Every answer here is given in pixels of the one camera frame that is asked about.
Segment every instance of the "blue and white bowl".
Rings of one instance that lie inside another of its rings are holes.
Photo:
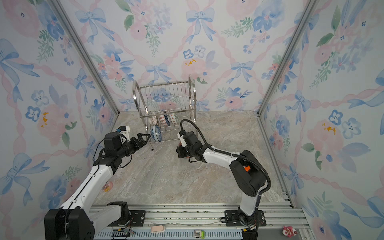
[[[154,125],[151,128],[151,138],[155,142],[161,142],[161,132],[160,132],[160,128],[158,125]]]

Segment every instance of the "wall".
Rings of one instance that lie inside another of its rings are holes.
[[[262,115],[318,240],[384,239],[383,13],[321,0]]]
[[[44,239],[115,115],[45,1],[3,0],[0,22],[0,239]]]
[[[61,1],[115,103],[196,79],[197,110],[257,110],[306,0]]]

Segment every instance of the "marble floor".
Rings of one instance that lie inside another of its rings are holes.
[[[207,142],[231,152],[250,150],[268,172],[272,186],[262,202],[284,201],[282,189],[251,111],[197,112],[196,122]],[[145,133],[137,112],[121,112],[114,129],[130,126],[130,137]],[[128,204],[226,203],[239,204],[241,190],[230,170],[215,164],[189,163],[177,157],[179,141],[152,143],[133,154],[132,162],[110,179],[94,204],[126,201]]]

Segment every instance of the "pink toy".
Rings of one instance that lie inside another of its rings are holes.
[[[297,231],[292,226],[288,226],[288,227],[284,226],[283,227],[283,234],[284,234],[284,236],[291,238],[291,237],[297,235]]]

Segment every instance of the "floral wallpaper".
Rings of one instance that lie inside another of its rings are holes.
[[[116,115],[46,1],[2,0],[0,22],[0,239],[44,239]]]
[[[383,14],[379,0],[319,1],[262,115],[318,240],[384,239]]]
[[[185,81],[189,75],[195,80],[197,110],[209,111],[258,110],[306,2],[61,4],[121,111],[136,111],[133,81],[145,86]],[[292,71],[288,76],[288,81],[297,77]]]

